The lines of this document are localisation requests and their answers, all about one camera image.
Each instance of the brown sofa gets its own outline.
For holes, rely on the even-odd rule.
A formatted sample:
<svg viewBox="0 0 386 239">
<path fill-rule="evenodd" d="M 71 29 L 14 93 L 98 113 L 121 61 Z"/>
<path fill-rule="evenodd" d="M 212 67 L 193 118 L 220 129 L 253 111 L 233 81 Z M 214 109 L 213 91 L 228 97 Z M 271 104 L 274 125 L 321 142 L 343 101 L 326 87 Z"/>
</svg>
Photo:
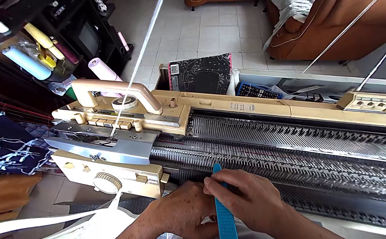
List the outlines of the brown sofa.
<svg viewBox="0 0 386 239">
<path fill-rule="evenodd" d="M 371 0 L 315 0 L 305 23 L 292 17 L 266 50 L 277 60 L 313 60 Z M 277 7 L 266 0 L 274 26 Z M 320 59 L 358 60 L 386 43 L 386 0 L 378 0 Z"/>
<path fill-rule="evenodd" d="M 186 6 L 191 7 L 192 11 L 194 11 L 194 7 L 200 6 L 205 3 L 210 2 L 234 2 L 234 1 L 252 1 L 252 0 L 184 0 Z M 258 0 L 253 0 L 254 6 L 258 6 Z"/>
</svg>

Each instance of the blue tool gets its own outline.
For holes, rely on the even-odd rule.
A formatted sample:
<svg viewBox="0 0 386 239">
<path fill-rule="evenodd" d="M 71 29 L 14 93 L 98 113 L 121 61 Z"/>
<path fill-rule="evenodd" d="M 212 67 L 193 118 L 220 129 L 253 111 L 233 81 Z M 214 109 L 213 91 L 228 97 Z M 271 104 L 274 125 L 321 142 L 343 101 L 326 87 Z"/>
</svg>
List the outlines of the blue tool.
<svg viewBox="0 0 386 239">
<path fill-rule="evenodd" d="M 221 170 L 219 163 L 214 164 L 214 173 Z M 227 188 L 227 183 L 222 182 L 221 185 Z M 220 239 L 238 239 L 236 224 L 234 223 L 234 217 L 231 212 L 215 198 L 215 207 L 217 208 L 217 221 L 218 231 Z"/>
</svg>

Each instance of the silver metal plate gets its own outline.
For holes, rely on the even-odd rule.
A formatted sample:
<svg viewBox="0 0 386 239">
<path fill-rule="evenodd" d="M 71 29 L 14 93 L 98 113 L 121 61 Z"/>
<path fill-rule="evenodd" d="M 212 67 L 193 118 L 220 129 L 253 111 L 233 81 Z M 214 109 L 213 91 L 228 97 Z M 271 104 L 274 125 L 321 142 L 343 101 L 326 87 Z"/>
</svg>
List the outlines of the silver metal plate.
<svg viewBox="0 0 386 239">
<path fill-rule="evenodd" d="M 157 114 L 146 114 L 145 123 L 154 125 L 164 125 L 170 127 L 180 127 L 180 117 L 157 115 Z"/>
<path fill-rule="evenodd" d="M 109 137 L 112 130 L 111 128 L 105 127 L 63 122 L 53 128 L 67 133 L 101 137 Z M 117 141 L 113 147 L 55 137 L 47 138 L 45 141 L 52 147 L 84 157 L 94 158 L 97 156 L 98 159 L 114 163 L 150 164 L 150 152 L 158 134 L 136 133 L 126 130 L 117 130 L 116 132 Z"/>
</svg>

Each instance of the dial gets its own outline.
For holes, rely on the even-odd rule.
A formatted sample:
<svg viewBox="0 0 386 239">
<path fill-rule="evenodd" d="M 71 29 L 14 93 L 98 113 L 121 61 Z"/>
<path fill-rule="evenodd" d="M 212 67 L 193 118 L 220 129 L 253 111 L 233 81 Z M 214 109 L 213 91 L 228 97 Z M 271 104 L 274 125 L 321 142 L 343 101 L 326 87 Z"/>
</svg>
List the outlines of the dial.
<svg viewBox="0 0 386 239">
<path fill-rule="evenodd" d="M 116 194 L 122 188 L 121 181 L 108 173 L 98 173 L 93 184 L 98 190 L 108 194 Z"/>
</svg>

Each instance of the gray cloth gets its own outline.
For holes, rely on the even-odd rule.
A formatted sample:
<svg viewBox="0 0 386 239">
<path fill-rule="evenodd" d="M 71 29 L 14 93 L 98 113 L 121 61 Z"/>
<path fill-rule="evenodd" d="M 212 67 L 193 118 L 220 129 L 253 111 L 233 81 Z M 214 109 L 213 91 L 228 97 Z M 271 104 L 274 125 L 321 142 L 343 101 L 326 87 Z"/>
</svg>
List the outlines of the gray cloth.
<svg viewBox="0 0 386 239">
<path fill-rule="evenodd" d="M 314 1 L 315 0 L 271 0 L 280 11 L 280 18 L 278 23 L 274 26 L 273 34 L 265 42 L 263 51 L 267 49 L 273 36 L 276 35 L 278 30 L 280 30 L 290 17 L 304 23 Z"/>
</svg>

